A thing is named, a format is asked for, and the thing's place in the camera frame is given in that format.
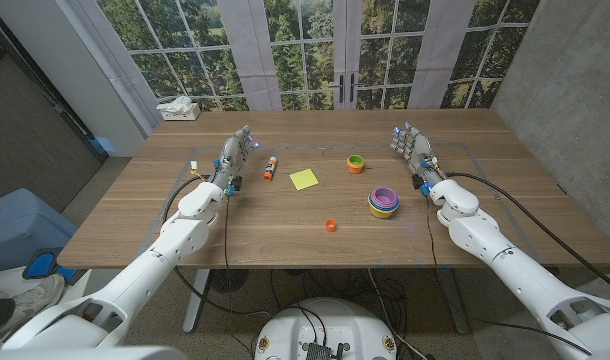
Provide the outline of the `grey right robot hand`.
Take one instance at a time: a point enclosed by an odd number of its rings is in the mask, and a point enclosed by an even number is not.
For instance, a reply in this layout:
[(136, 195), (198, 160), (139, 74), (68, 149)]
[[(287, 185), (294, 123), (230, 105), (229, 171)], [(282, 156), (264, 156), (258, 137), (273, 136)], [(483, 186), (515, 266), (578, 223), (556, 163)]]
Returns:
[(418, 128), (409, 123), (395, 127), (390, 147), (406, 161), (415, 189), (429, 189), (445, 179), (429, 140)]

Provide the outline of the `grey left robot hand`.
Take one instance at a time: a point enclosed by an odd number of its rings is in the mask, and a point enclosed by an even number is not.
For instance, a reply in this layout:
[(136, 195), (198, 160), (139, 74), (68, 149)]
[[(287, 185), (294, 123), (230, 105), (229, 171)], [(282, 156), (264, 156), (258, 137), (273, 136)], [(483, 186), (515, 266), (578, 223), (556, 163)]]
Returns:
[(227, 195), (239, 191), (248, 155), (258, 147), (259, 144), (251, 137), (249, 125), (236, 131), (225, 141), (210, 182), (219, 186)]

